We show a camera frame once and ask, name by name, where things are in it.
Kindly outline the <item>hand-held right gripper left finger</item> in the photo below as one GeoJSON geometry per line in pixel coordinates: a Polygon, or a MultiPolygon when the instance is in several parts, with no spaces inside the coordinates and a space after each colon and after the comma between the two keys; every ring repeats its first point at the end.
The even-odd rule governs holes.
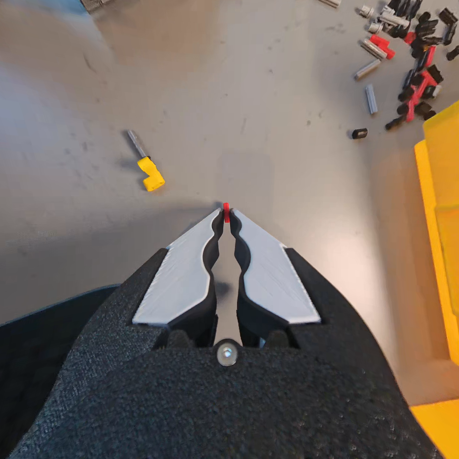
{"type": "Polygon", "coordinates": [[[167,246],[133,324],[204,330],[216,313],[212,268],[219,258],[223,210],[216,209],[167,246]]]}

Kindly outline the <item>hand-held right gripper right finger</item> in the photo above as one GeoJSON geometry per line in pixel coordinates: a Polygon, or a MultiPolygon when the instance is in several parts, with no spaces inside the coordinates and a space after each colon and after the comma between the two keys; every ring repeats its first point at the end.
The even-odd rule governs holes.
{"type": "Polygon", "coordinates": [[[286,246],[239,210],[230,210],[239,277],[237,317],[245,328],[319,324],[321,318],[286,246]]]}

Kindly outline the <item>yellow brick piece grey axle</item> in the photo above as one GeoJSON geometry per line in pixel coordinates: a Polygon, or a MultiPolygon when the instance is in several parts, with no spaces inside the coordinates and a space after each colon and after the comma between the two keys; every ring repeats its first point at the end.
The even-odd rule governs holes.
{"type": "Polygon", "coordinates": [[[159,172],[156,164],[152,161],[151,157],[146,152],[142,141],[135,133],[135,131],[128,129],[126,134],[131,142],[135,151],[138,153],[140,159],[137,161],[138,167],[146,175],[143,179],[143,185],[147,192],[153,192],[165,185],[165,180],[159,172]]]}

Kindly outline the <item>grey desk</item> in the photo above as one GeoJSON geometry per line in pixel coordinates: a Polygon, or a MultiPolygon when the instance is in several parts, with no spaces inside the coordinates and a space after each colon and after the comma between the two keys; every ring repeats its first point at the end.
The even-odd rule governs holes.
{"type": "Polygon", "coordinates": [[[410,405],[458,397],[414,145],[391,132],[405,43],[378,1],[1,1],[1,323],[127,279],[221,203],[357,309],[410,405]],[[147,192],[135,131],[165,185],[147,192]]]}

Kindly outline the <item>pile of small brick parts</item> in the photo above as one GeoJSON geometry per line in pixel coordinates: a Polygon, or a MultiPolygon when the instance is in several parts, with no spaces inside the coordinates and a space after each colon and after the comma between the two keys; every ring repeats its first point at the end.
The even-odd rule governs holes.
{"type": "Polygon", "coordinates": [[[375,9],[368,5],[358,10],[361,17],[371,20],[366,29],[368,36],[360,41],[360,46],[374,59],[355,73],[356,81],[368,76],[383,61],[395,57],[395,50],[382,33],[405,43],[414,60],[398,95],[397,117],[385,125],[386,131],[415,118],[428,121],[437,114],[431,101],[441,92],[444,77],[434,59],[439,47],[448,47],[453,42],[458,32],[458,13],[448,7],[435,13],[420,12],[422,3],[421,0],[389,1],[376,16],[375,9]]]}

